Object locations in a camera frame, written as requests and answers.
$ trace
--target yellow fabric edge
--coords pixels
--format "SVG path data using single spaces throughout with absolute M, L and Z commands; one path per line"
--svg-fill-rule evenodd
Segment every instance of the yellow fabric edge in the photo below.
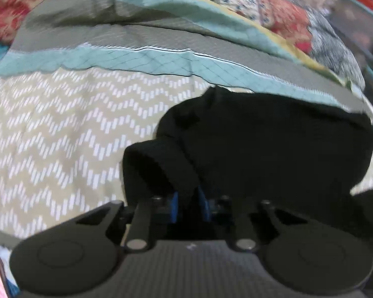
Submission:
M 299 61 L 302 62 L 302 64 L 304 66 L 318 72 L 319 74 L 321 74 L 321 75 L 323 75 L 327 78 L 332 78 L 333 80 L 335 80 L 336 82 L 338 82 L 339 84 L 341 84 L 343 86 L 346 85 L 346 82 L 344 80 L 342 80 L 340 77 L 338 77 L 335 73 L 333 73 L 331 70 L 329 70 L 325 66 L 317 63 L 315 60 L 310 58 L 303 51 L 301 51 L 300 49 L 298 49 L 297 47 L 295 47 L 294 45 L 289 43 L 285 38 L 281 37 L 280 35 L 277 35 L 276 33 L 273 33 L 272 31 L 270 31 L 269 29 L 264 28 L 261 25 L 258 25 L 254 21 L 252 21 L 250 19 L 247 19 L 247 18 L 237 14 L 236 12 L 233 12 L 233 11 L 229 10 L 225 6 L 219 5 L 219 4 L 217 4 L 213 1 L 210 1 L 210 0 L 199 0 L 199 1 L 205 2 L 207 4 L 211 4 L 212 6 L 214 6 L 216 8 L 219 8 L 222 12 L 224 12 L 226 14 L 229 14 L 232 17 L 237 17 L 237 18 L 247 22 L 249 25 L 252 25 L 255 28 L 257 28 L 261 33 L 266 35 L 269 39 L 271 39 L 271 41 L 276 43 L 283 50 L 285 50 L 289 54 L 295 56 Z

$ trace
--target folded black fabric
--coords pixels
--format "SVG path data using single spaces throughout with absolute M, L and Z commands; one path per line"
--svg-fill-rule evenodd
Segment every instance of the folded black fabric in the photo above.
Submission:
M 364 114 L 220 87 L 171 108 L 156 139 L 129 146 L 128 203 L 196 187 L 207 197 L 269 199 L 340 227 L 359 214 L 350 189 L 365 175 L 373 127 Z

